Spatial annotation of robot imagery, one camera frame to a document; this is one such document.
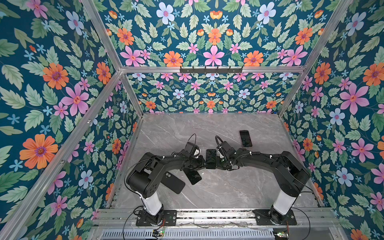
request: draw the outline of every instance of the smartphone screen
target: smartphone screen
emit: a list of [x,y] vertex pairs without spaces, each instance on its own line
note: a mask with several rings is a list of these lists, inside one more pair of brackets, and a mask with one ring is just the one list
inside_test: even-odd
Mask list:
[[247,130],[240,130],[240,139],[243,147],[252,147],[251,136]]
[[205,152],[205,162],[207,163],[206,169],[216,169],[216,149],[207,149]]

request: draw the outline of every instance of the black cable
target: black cable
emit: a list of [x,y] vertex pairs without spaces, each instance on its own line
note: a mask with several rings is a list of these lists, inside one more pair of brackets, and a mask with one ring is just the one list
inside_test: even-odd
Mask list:
[[127,221],[128,221],[128,219],[130,218],[130,216],[132,216],[132,214],[135,214],[135,211],[139,208],[139,207],[144,207],[144,206],[138,206],[138,207],[136,207],[133,211],[132,211],[132,213],[127,217],[127,220],[125,220],[125,223],[124,223],[124,225],[123,225],[123,227],[122,227],[122,238],[125,240],[125,237],[124,237],[124,227],[125,227],[125,225],[127,224]]
[[125,173],[125,175],[124,175],[124,185],[125,185],[125,187],[126,187],[129,191],[131,191],[131,192],[133,192],[134,194],[137,194],[137,195],[138,195],[137,192],[131,190],[131,189],[127,186],[126,180],[127,180],[127,173],[129,172],[129,170],[130,170],[131,168],[133,168],[136,164],[139,164],[140,162],[145,162],[145,161],[150,160],[150,159],[155,158],[155,157],[156,157],[156,156],[147,158],[147,159],[145,159],[145,160],[141,160],[141,161],[139,161],[139,162],[133,164],[130,168],[128,168],[128,170],[126,171],[126,173]]
[[310,235],[310,232],[311,232],[311,222],[310,222],[310,218],[305,214],[305,212],[303,212],[301,209],[298,209],[298,208],[296,208],[296,207],[292,207],[293,209],[297,209],[297,210],[299,210],[299,211],[301,211],[302,213],[304,213],[304,215],[307,217],[307,219],[308,219],[308,223],[309,223],[309,225],[310,225],[310,229],[309,229],[309,231],[308,231],[308,234],[306,235],[306,237],[305,238],[303,238],[302,240],[305,240],[309,235]]

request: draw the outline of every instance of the diagonal metal bar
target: diagonal metal bar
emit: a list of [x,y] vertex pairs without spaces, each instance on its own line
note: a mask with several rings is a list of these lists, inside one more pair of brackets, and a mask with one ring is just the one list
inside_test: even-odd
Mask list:
[[139,100],[136,97],[136,94],[133,90],[133,86],[129,83],[128,77],[126,74],[123,74],[121,77],[121,82],[125,89],[127,90],[127,94],[129,96],[129,99],[131,100],[131,103],[133,105],[133,108],[135,109],[137,115],[142,118],[143,116],[143,110],[141,109],[141,106],[139,104]]
[[49,186],[56,179],[63,168],[65,162],[72,154],[78,142],[84,136],[89,127],[89,123],[96,117],[97,113],[109,97],[112,89],[117,85],[121,78],[121,72],[116,72],[109,80],[108,84],[100,92],[99,96],[93,102],[92,106],[84,114],[79,124],[74,128],[62,147],[59,149],[55,157],[48,164],[46,169],[40,175],[36,183],[23,199],[19,208],[15,210],[11,219],[3,226],[0,231],[1,240],[14,240],[16,239],[21,228],[25,226],[29,217],[36,210],[40,200],[45,196]]
[[95,27],[97,34],[99,35],[101,43],[103,44],[109,58],[112,61],[115,70],[119,71],[122,67],[120,58],[115,50],[115,47],[112,44],[111,39],[107,34],[107,31],[104,27],[104,22],[102,21],[93,0],[82,0],[82,3],[89,18],[91,19],[93,26]]
[[259,67],[127,67],[121,68],[123,73],[303,73],[303,66],[259,66]]
[[288,106],[291,104],[294,96],[296,95],[297,91],[300,89],[301,84],[303,83],[304,79],[307,77],[308,73],[310,72],[312,66],[315,64],[317,58],[319,57],[321,51],[327,44],[329,38],[331,37],[331,34],[336,29],[337,25],[339,24],[341,18],[347,11],[349,5],[353,2],[353,0],[340,0],[336,10],[333,12],[331,17],[329,18],[329,21],[327,25],[324,28],[324,32],[322,33],[321,37],[319,38],[319,41],[316,43],[315,47],[313,48],[311,54],[309,55],[307,61],[305,62],[305,70],[302,74],[299,75],[296,82],[292,86],[291,90],[289,91],[287,97],[284,100],[283,105],[281,106],[278,114],[280,117],[283,116]]

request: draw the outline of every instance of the orange flower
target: orange flower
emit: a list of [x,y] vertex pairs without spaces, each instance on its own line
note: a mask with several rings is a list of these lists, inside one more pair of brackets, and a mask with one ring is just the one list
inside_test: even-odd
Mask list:
[[222,11],[211,11],[209,13],[209,15],[211,16],[212,19],[220,19],[223,16],[223,12]]
[[379,149],[379,150],[382,150],[381,152],[380,152],[380,156],[384,159],[384,142],[378,142],[377,143],[377,148]]
[[111,73],[109,72],[109,67],[105,65],[105,62],[97,64],[96,73],[99,75],[100,82],[103,82],[104,85],[109,82]]
[[381,81],[384,81],[384,63],[379,63],[379,65],[372,64],[369,66],[369,69],[365,70],[365,77],[362,78],[363,82],[366,82],[368,86],[372,84],[374,86],[380,85]]
[[63,69],[63,66],[60,64],[50,63],[49,68],[44,68],[43,75],[44,81],[48,82],[48,86],[51,88],[56,88],[60,90],[62,87],[67,86],[66,83],[70,81],[67,77],[67,70]]
[[225,33],[226,33],[227,36],[232,36],[233,35],[233,30],[228,28]]
[[244,66],[246,67],[255,67],[260,66],[260,63],[264,61],[264,58],[262,58],[264,55],[263,53],[259,53],[259,51],[254,51],[252,53],[248,53],[247,57],[244,59]]
[[29,45],[29,48],[32,52],[37,53],[36,48],[32,45]]
[[111,192],[112,192],[112,189],[113,189],[113,183],[111,183],[110,185],[109,185],[109,187],[108,187],[108,189],[107,189],[107,195],[105,195],[105,201],[108,201],[108,199],[109,199],[109,195],[111,194]]
[[323,199],[324,199],[324,195],[322,194],[322,193],[323,193],[323,190],[321,189],[321,187],[319,187],[319,185],[317,184],[317,182],[315,182],[313,185],[315,186],[317,192],[319,193],[320,198],[323,200]]
[[200,29],[199,31],[197,31],[197,35],[203,36],[204,35],[204,30]]
[[319,10],[319,11],[317,11],[315,14],[314,14],[314,18],[319,18],[319,17],[321,17],[322,15],[323,15],[323,10]]
[[215,107],[215,102],[214,101],[209,101],[207,103],[207,107],[210,108],[210,109],[214,108]]
[[310,40],[310,37],[312,37],[313,32],[312,28],[304,28],[302,31],[300,31],[295,40],[297,45],[303,45],[304,43],[308,42]]
[[118,18],[118,14],[116,13],[116,12],[114,12],[114,11],[109,11],[109,15],[113,18],[113,19],[116,19],[116,18]]
[[180,58],[180,53],[175,53],[174,51],[169,51],[169,53],[166,53],[164,55],[164,63],[167,64],[167,67],[181,67],[181,63],[183,62],[183,59]]
[[288,125],[288,123],[284,122],[284,126],[285,126],[285,129],[287,129],[287,131],[289,132],[289,125]]
[[47,166],[47,161],[51,162],[55,156],[53,152],[57,152],[57,144],[54,138],[48,136],[45,139],[44,134],[36,134],[35,140],[28,138],[23,147],[27,148],[20,151],[20,159],[27,160],[24,165],[30,169],[34,168],[37,164],[37,169],[42,169]]
[[331,74],[331,69],[329,68],[331,65],[329,63],[322,63],[320,66],[317,67],[316,72],[314,74],[315,82],[318,84],[323,84],[324,82],[328,81],[329,74]]
[[211,30],[211,32],[208,34],[209,42],[212,43],[212,45],[216,45],[220,42],[221,33],[217,28],[214,28]]
[[304,149],[307,150],[308,152],[311,151],[312,148],[313,148],[313,142],[312,142],[312,140],[309,139],[309,138],[306,138],[306,139],[304,140],[303,147],[304,147]]
[[133,124],[133,129],[132,129],[132,132],[135,132],[135,130],[136,130],[136,127],[137,127],[137,122],[135,122],[135,123]]
[[84,218],[80,219],[80,220],[77,222],[76,227],[77,227],[77,228],[81,227],[81,226],[83,225],[83,223],[84,223]]
[[353,240],[368,240],[368,237],[364,235],[359,229],[352,229],[351,238]]
[[155,109],[155,108],[156,108],[156,104],[155,104],[154,102],[152,102],[152,101],[147,101],[147,102],[145,103],[145,105],[146,105],[147,108],[149,108],[149,109]]
[[133,42],[135,39],[132,36],[131,31],[127,31],[127,29],[118,29],[118,37],[120,38],[120,42],[124,43],[125,45],[133,45]]
[[277,102],[275,100],[272,100],[266,104],[266,107],[267,108],[274,108],[274,107],[276,107],[276,105],[277,105]]
[[121,148],[121,141],[120,141],[120,139],[117,138],[117,139],[115,139],[115,141],[112,144],[112,152],[114,154],[118,154],[120,151],[120,148]]

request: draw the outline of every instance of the cable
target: cable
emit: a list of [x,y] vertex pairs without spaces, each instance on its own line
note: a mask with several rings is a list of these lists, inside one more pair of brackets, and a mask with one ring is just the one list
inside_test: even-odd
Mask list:
[[132,216],[132,214],[135,214],[135,211],[139,208],[139,207],[144,207],[144,206],[138,206],[138,207],[136,207],[133,211],[132,211],[132,213],[127,217],[127,220],[125,220],[125,223],[124,223],[124,225],[123,225],[123,227],[122,227],[122,238],[125,240],[125,237],[124,237],[124,227],[125,227],[125,225],[127,224],[127,221],[128,221],[128,219],[130,218],[130,216]]
[[139,164],[140,162],[144,162],[144,161],[150,160],[150,159],[155,158],[155,157],[156,157],[156,156],[147,158],[147,159],[145,159],[145,160],[141,160],[141,161],[139,161],[139,162],[133,164],[130,168],[128,168],[128,170],[126,171],[126,173],[125,173],[125,175],[124,175],[124,185],[125,185],[125,187],[126,187],[129,191],[133,192],[134,194],[139,195],[137,192],[131,190],[131,189],[127,186],[126,179],[127,179],[127,173],[129,172],[129,170],[130,170],[131,168],[133,168],[136,164]]
[[309,231],[308,231],[308,234],[306,235],[306,237],[305,238],[303,238],[302,240],[305,240],[309,235],[310,235],[310,232],[311,232],[311,222],[310,222],[310,218],[305,214],[305,212],[303,212],[301,209],[298,209],[298,208],[296,208],[296,207],[292,207],[293,209],[297,209],[297,210],[299,210],[299,211],[301,211],[302,213],[304,213],[304,215],[307,217],[307,219],[308,219],[308,223],[309,223],[309,225],[310,225],[310,229],[309,229]]

